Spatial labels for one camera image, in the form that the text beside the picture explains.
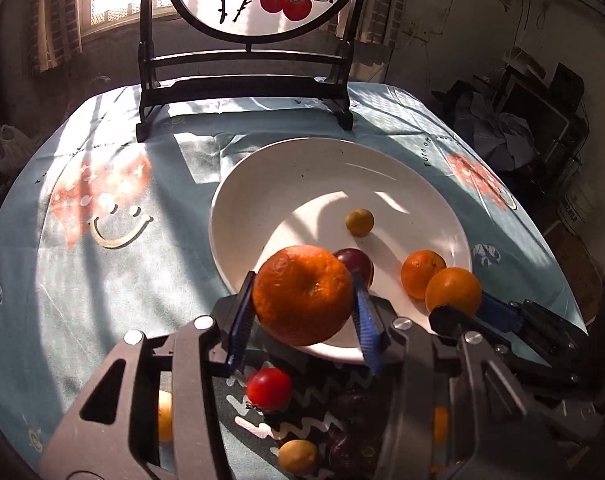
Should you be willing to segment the dark red plum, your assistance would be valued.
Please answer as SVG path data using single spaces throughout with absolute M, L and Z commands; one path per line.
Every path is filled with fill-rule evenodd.
M 365 285 L 370 287 L 373 284 L 374 264 L 365 252 L 349 247 L 336 250 L 333 256 L 351 273 L 358 273 Z

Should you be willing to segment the orange round fruit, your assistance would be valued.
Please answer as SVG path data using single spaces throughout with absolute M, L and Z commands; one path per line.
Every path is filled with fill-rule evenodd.
M 481 306 L 483 293 L 476 276 L 462 268 L 446 268 L 436 273 L 425 290 L 427 311 L 452 307 L 473 318 Z
M 433 411 L 433 445 L 446 446 L 449 439 L 450 414 L 447 406 L 438 405 Z

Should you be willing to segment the large orange tangerine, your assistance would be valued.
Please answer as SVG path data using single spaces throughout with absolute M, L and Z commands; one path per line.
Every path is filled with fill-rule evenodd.
M 290 346 L 311 346 L 333 337 L 350 318 L 353 280 L 326 249 L 289 246 L 260 266 L 252 303 L 269 335 Z

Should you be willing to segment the small brown-yellow round fruit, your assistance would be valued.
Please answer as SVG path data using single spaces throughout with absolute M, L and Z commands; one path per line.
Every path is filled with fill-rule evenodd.
M 355 209 L 347 214 L 346 229 L 355 237 L 365 237 L 374 228 L 375 219 L 371 211 L 365 208 Z

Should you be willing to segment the red cherry tomato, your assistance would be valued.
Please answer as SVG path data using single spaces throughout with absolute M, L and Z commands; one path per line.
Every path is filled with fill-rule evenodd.
M 283 411 L 293 396 L 292 378 L 278 368 L 262 368 L 248 379 L 246 396 L 260 411 Z

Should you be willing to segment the small orange mandarin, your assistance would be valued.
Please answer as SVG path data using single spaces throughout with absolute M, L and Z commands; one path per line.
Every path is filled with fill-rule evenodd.
M 443 257 L 432 250 L 419 250 L 409 255 L 400 270 L 400 280 L 408 296 L 425 298 L 426 287 L 435 274 L 447 268 Z

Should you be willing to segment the spotted yellow fruit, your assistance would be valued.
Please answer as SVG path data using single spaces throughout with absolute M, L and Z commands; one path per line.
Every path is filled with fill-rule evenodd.
M 158 392 L 158 439 L 160 442 L 173 440 L 173 402 L 170 392 Z

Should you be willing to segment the white oval plate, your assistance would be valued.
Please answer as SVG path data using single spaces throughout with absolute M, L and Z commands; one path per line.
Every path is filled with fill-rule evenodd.
M 345 226 L 359 208 L 375 219 L 365 237 Z M 401 286 L 403 261 L 428 249 L 448 266 L 472 266 L 461 222 L 429 181 L 372 148 L 337 139 L 282 141 L 238 162 L 214 193 L 209 241 L 230 292 L 283 247 L 358 248 L 374 264 L 373 294 L 424 330 L 431 326 L 423 302 Z

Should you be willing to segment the small olive-yellow fruit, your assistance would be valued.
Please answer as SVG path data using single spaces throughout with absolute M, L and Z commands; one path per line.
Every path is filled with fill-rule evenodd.
M 290 440 L 278 450 L 278 463 L 295 476 L 313 474 L 320 463 L 320 452 L 310 441 Z

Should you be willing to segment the light blue printed tablecloth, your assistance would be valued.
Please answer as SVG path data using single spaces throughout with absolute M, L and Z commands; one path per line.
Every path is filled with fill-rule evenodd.
M 405 90 L 354 82 L 349 95 L 347 139 L 437 188 L 490 294 L 581 323 L 534 222 L 456 133 Z M 224 99 L 164 107 L 141 143 L 139 102 L 135 86 L 84 102 L 0 209 L 0 430 L 29 467 L 127 330 L 170 333 L 225 295 L 208 219 L 233 166 L 276 141 L 344 134 L 315 100 Z

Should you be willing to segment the black framed persimmon screen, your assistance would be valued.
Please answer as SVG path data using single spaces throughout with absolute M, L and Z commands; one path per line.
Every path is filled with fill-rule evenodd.
M 141 84 L 138 141 L 150 136 L 153 121 L 167 104 L 226 98 L 305 98 L 322 102 L 339 125 L 350 130 L 348 79 L 353 64 L 360 14 L 365 0 L 170 0 L 191 27 L 227 42 L 228 50 L 158 55 L 153 43 L 153 0 L 141 0 L 138 65 Z M 277 42 L 293 40 L 330 23 L 339 12 L 348 16 L 333 54 L 276 50 Z M 182 78 L 161 84 L 163 67 L 183 64 L 246 61 L 312 63 L 330 66 L 322 79 L 292 74 L 222 74 Z

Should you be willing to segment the white plastic bag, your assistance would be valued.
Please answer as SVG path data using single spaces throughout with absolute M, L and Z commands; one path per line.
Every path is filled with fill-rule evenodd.
M 0 173 L 16 177 L 37 151 L 38 142 L 11 125 L 0 124 Z

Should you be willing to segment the window curtain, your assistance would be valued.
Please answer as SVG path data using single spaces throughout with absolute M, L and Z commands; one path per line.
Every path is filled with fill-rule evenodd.
M 42 74 L 82 52 L 79 0 L 31 0 L 28 64 Z

